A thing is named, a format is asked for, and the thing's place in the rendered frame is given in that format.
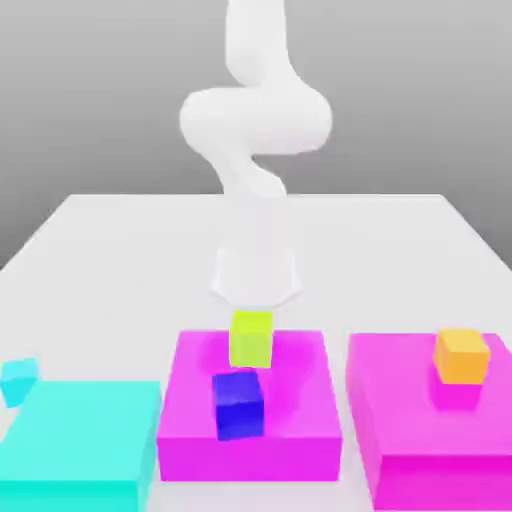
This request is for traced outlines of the small yellow-green cube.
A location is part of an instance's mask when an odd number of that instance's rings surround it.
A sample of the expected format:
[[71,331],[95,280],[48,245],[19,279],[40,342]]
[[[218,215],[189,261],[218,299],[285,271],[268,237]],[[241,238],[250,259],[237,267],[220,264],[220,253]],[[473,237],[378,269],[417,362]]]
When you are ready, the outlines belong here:
[[233,367],[270,368],[272,312],[236,310],[229,330],[229,362]]

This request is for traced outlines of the small blue cube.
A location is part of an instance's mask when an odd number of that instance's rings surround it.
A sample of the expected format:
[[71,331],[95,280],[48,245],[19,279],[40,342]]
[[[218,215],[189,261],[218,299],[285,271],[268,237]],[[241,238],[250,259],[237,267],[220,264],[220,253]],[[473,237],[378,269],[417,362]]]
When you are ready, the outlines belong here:
[[255,370],[216,374],[212,389],[220,441],[264,434],[264,397]]

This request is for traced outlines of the small orange cube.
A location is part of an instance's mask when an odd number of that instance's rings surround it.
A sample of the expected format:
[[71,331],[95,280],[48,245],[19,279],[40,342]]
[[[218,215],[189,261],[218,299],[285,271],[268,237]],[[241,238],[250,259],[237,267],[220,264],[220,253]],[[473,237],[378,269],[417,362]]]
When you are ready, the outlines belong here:
[[436,334],[433,362],[446,385],[482,385],[487,374],[490,349],[472,328],[442,328]]

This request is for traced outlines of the small cyan cube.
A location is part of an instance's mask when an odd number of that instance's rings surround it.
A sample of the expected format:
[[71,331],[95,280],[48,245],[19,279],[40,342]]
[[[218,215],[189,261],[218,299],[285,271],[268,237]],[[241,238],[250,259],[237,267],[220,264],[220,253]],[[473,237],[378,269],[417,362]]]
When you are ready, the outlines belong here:
[[39,364],[34,357],[4,362],[0,368],[0,391],[6,407],[21,405],[39,376]]

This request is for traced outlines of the large magenta box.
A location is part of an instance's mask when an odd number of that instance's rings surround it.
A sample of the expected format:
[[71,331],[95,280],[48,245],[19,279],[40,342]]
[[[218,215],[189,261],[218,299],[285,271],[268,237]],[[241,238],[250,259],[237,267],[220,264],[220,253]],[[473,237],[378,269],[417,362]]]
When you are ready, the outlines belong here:
[[375,509],[512,511],[512,351],[484,339],[484,383],[451,386],[434,334],[351,335],[346,388]]
[[178,336],[157,430],[162,480],[337,480],[342,433],[323,334],[275,331],[272,366],[257,372],[264,433],[221,440],[212,379],[234,370],[228,337],[226,330]]

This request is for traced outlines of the large cyan box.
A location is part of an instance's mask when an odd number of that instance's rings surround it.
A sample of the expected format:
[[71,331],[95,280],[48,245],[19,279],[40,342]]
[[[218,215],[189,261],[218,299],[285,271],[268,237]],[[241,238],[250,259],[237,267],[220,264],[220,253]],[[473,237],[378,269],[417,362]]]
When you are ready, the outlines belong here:
[[0,441],[0,512],[146,512],[157,381],[40,381]]

